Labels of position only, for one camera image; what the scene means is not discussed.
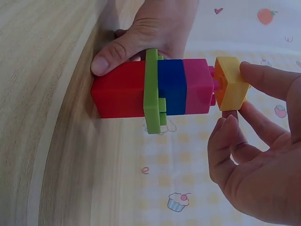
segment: cherry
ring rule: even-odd
[[[181,200],[183,200],[183,201],[187,200],[187,195],[182,194],[182,195],[181,195]]]

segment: blue block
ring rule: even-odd
[[[182,60],[158,61],[159,97],[166,98],[167,115],[183,115],[186,108],[187,83]]]

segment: yellow checkered pattern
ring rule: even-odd
[[[186,58],[206,58],[214,65],[217,56],[234,56],[240,61],[266,64],[275,68],[301,72],[296,61],[301,56],[253,52],[208,51],[186,53]],[[285,107],[285,102],[274,99],[250,88],[247,96],[261,112],[280,126],[288,128],[287,117],[279,118],[274,108]],[[137,205],[138,226],[241,226],[269,225],[235,210],[225,199],[216,184],[211,182],[207,163],[207,141],[216,121],[221,117],[217,106],[209,114],[173,116],[161,135],[150,136],[146,132],[139,137],[141,156],[139,168],[149,168],[142,174]],[[267,146],[256,136],[252,128],[240,119],[240,127],[249,142],[266,150]],[[188,194],[189,205],[180,212],[167,204],[173,193]]]

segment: hand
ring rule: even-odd
[[[239,113],[269,146],[262,152],[247,143],[237,113],[223,112],[208,142],[210,177],[237,210],[269,223],[301,225],[301,74],[248,63],[240,71],[254,88],[286,101],[291,132],[245,102]]]
[[[145,0],[133,25],[118,30],[116,40],[94,58],[91,71],[104,75],[148,48],[157,48],[165,58],[182,58],[199,0]]]

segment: wooden surface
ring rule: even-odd
[[[0,226],[133,225],[141,121],[100,120],[89,89],[141,1],[97,1],[0,1]]]

